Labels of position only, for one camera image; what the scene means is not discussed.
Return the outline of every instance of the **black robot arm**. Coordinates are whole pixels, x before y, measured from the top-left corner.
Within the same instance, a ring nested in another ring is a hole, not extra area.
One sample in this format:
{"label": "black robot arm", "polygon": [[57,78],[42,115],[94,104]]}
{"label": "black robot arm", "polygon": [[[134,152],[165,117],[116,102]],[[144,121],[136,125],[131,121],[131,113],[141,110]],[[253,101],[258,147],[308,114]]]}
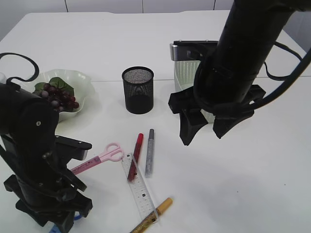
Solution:
{"label": "black robot arm", "polygon": [[269,74],[284,82],[265,98],[265,91],[253,85],[274,44],[290,51],[276,39],[296,10],[311,10],[311,1],[235,0],[218,43],[174,42],[192,49],[187,53],[189,59],[201,61],[193,87],[171,94],[169,100],[173,113],[180,114],[180,137],[185,145],[208,123],[201,109],[215,115],[213,130],[221,138],[250,118],[255,109],[275,100],[299,77],[311,61],[310,51],[291,75]]}
{"label": "black robot arm", "polygon": [[86,217],[92,209],[91,199],[77,191],[84,191],[86,185],[67,169],[67,163],[72,158],[85,159],[92,145],[55,136],[59,114],[47,100],[12,82],[33,81],[38,66],[19,54],[3,53],[0,58],[4,55],[21,56],[35,68],[28,80],[12,77],[6,84],[0,83],[0,136],[6,149],[0,146],[0,155],[15,173],[4,182],[5,188],[19,197],[16,208],[39,225],[51,221],[67,233],[75,212]]}

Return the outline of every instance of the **pink scissors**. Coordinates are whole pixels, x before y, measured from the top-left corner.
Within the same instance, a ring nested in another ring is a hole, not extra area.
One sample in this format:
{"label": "pink scissors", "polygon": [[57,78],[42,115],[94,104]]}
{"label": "pink scissors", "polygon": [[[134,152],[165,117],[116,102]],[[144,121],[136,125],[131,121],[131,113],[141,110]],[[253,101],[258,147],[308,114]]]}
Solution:
{"label": "pink scissors", "polygon": [[[120,153],[119,157],[113,157],[113,155]],[[76,166],[71,171],[73,174],[77,175],[85,170],[88,170],[91,167],[94,167],[98,164],[101,164],[107,160],[117,162],[120,161],[124,156],[124,151],[120,147],[120,145],[116,142],[110,143],[106,146],[103,153],[95,156],[94,158],[82,163],[79,166]]]}

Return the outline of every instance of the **clear plastic ruler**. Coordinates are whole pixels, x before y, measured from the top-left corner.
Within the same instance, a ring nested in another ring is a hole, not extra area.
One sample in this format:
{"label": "clear plastic ruler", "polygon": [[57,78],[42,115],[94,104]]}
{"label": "clear plastic ruler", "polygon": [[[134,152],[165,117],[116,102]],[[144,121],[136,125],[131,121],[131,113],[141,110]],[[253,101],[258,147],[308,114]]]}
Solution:
{"label": "clear plastic ruler", "polygon": [[132,182],[128,182],[128,184],[132,190],[133,197],[138,207],[140,217],[141,219],[145,219],[151,212],[154,211],[156,215],[155,222],[157,222],[159,216],[155,209],[154,203],[151,200],[150,194],[148,192],[144,179],[141,175],[141,172],[139,171],[138,165],[133,157],[133,153],[125,155],[121,160],[126,178],[128,176],[132,160],[134,161],[136,167],[136,175],[134,180]]}

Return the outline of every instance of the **scissors handle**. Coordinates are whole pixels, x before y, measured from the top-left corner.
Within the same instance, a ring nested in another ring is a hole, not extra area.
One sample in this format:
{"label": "scissors handle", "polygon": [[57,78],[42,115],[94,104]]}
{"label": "scissors handle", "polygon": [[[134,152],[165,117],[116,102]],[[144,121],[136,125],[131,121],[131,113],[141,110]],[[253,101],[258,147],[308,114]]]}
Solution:
{"label": "scissors handle", "polygon": [[[109,148],[112,146],[116,146],[116,148],[109,150]],[[114,155],[117,153],[121,153],[121,156],[114,157]],[[101,153],[100,155],[98,155],[102,163],[107,160],[117,162],[117,161],[120,161],[123,156],[124,156],[124,151],[121,149],[118,143],[110,143],[109,145],[106,146],[105,151]]]}

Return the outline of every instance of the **wavy white bowl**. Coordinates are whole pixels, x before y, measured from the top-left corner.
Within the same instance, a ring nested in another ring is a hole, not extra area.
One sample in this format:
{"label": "wavy white bowl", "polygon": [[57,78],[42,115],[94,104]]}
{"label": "wavy white bowl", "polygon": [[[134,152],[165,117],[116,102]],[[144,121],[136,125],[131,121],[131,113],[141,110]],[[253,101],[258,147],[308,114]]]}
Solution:
{"label": "wavy white bowl", "polygon": [[53,69],[44,73],[40,73],[36,80],[29,83],[20,83],[21,88],[29,92],[35,91],[35,85],[40,82],[48,83],[51,78],[60,77],[66,83],[74,89],[74,96],[76,101],[79,103],[79,108],[75,109],[74,112],[61,112],[59,113],[59,121],[72,118],[82,110],[84,102],[87,96],[94,93],[94,88],[91,84],[91,78],[84,73],[76,70],[66,70],[66,69]]}

